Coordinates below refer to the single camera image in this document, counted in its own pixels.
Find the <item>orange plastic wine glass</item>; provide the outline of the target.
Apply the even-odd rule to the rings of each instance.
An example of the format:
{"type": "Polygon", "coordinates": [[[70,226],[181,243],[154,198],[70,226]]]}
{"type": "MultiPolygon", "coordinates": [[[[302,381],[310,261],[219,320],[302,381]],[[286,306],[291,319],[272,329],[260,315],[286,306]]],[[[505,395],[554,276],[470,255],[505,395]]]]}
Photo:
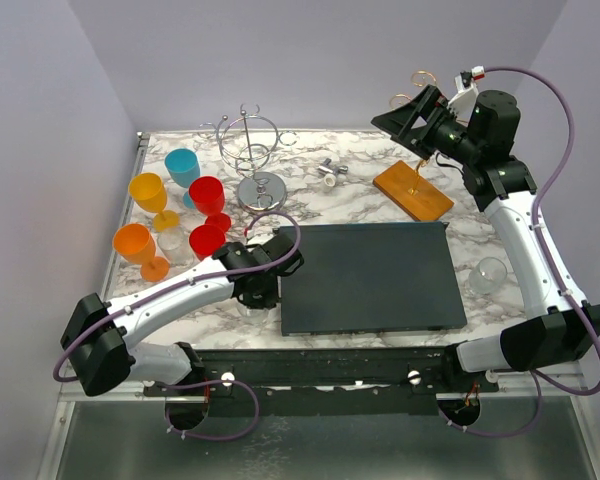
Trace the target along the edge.
{"type": "Polygon", "coordinates": [[[112,246],[127,262],[140,266],[140,275],[147,282],[159,282],[169,273],[169,262],[157,255],[153,236],[142,224],[131,223],[118,229],[112,246]]]}

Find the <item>red plastic wine glass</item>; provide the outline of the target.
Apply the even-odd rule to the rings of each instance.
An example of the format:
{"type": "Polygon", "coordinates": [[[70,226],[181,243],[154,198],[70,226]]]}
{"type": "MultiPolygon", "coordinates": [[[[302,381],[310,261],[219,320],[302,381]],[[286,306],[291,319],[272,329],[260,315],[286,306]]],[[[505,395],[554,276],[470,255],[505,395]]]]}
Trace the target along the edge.
{"type": "Polygon", "coordinates": [[[225,242],[225,233],[214,225],[200,225],[189,234],[189,245],[198,260],[211,256],[225,242]]]}

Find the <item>clear textured wine glass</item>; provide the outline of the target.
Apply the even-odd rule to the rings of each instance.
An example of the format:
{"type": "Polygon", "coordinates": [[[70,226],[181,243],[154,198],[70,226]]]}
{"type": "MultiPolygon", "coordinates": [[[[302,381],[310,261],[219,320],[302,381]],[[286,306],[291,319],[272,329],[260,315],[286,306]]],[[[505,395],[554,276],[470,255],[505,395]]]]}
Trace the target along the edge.
{"type": "Polygon", "coordinates": [[[170,227],[158,234],[157,244],[166,259],[174,265],[188,265],[192,261],[192,253],[187,237],[180,226],[170,227]]]}

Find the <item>yellow plastic wine glass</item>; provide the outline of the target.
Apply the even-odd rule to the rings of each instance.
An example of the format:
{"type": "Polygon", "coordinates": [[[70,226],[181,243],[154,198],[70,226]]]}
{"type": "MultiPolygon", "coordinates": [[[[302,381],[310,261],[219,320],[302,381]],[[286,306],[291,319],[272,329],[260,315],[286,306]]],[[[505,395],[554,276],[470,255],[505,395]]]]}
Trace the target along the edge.
{"type": "Polygon", "coordinates": [[[167,191],[159,175],[149,172],[133,177],[128,185],[128,192],[142,210],[154,214],[152,224],[157,232],[180,224],[179,215],[167,209],[167,191]]]}

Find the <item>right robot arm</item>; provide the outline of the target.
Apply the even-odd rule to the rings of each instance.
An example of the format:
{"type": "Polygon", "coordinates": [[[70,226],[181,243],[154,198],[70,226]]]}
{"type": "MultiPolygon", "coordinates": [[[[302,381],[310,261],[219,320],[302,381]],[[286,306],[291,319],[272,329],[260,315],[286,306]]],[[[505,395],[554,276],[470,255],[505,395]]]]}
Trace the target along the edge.
{"type": "Polygon", "coordinates": [[[538,371],[579,360],[589,350],[600,360],[600,304],[589,302],[566,269],[530,171],[511,153],[519,121],[512,95],[487,90],[477,95],[463,125],[433,85],[371,121],[422,159],[441,153],[461,165],[465,188],[500,237],[522,294],[525,321],[453,346],[453,359],[439,371],[454,392],[473,384],[476,372],[538,371]]]}

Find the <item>blue plastic wine glass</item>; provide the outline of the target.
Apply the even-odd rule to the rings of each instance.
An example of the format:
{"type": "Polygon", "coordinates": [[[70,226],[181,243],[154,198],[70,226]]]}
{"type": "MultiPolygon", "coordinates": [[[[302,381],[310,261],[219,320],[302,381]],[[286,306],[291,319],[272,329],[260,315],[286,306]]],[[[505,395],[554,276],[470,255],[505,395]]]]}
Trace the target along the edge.
{"type": "Polygon", "coordinates": [[[166,155],[164,163],[172,180],[184,189],[184,206],[194,209],[189,188],[200,177],[200,166],[196,153],[186,148],[175,149],[166,155]]]}

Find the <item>gold wire wooden-base rack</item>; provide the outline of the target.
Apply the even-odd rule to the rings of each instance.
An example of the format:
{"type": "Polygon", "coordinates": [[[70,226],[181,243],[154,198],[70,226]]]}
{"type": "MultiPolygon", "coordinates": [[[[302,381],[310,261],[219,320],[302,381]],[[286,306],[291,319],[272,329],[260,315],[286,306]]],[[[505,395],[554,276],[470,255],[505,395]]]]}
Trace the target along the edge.
{"type": "Polygon", "coordinates": [[[454,202],[426,180],[421,170],[430,158],[420,159],[415,167],[399,160],[373,179],[373,185],[415,221],[439,220],[454,202]]]}

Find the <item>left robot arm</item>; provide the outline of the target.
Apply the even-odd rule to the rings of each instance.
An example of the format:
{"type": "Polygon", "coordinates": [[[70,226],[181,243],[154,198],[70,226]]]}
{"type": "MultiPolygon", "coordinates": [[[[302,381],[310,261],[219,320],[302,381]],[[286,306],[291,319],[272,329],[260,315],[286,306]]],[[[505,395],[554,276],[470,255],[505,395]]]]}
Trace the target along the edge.
{"type": "Polygon", "coordinates": [[[278,280],[304,263],[297,242],[277,234],[263,244],[222,245],[193,268],[136,294],[103,301],[81,298],[61,336],[63,361],[84,394],[96,397],[127,380],[170,385],[194,393],[202,380],[193,349],[147,343],[154,332],[203,307],[236,299],[249,309],[269,310],[280,300],[278,280]]]}

